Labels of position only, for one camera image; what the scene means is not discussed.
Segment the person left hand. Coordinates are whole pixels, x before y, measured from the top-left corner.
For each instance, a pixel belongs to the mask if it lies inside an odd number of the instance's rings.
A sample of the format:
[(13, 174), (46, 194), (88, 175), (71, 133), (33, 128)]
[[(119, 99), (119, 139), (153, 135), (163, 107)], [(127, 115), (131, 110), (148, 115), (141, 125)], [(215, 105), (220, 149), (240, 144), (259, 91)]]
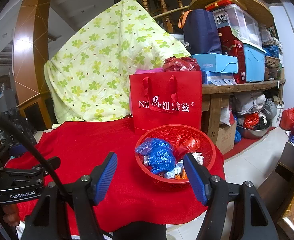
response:
[(20, 224), (20, 215), (17, 204), (4, 205), (3, 212), (3, 220), (9, 226), (18, 226)]

